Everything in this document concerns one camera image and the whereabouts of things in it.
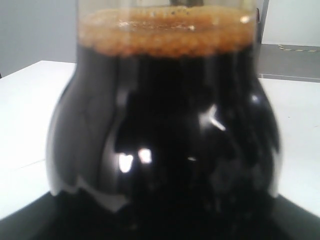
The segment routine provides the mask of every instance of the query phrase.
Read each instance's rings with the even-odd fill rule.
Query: table surface
[[[0,219],[48,192],[50,119],[75,64],[40,61],[0,79]],[[260,80],[278,119],[279,192],[320,217],[320,83]]]

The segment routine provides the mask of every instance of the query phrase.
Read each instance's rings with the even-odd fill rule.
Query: gray wall
[[[76,0],[0,0],[0,73],[76,61]]]
[[[269,0],[263,44],[320,47],[319,0]]]

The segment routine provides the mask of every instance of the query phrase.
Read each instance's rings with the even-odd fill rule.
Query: orange foam
[[[108,56],[197,57],[251,45],[255,15],[222,6],[105,9],[78,31],[82,46]]]

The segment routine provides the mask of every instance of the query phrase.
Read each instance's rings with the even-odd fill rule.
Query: dark liquid
[[[195,58],[80,46],[47,165],[82,239],[250,239],[276,196],[279,148],[251,46]]]

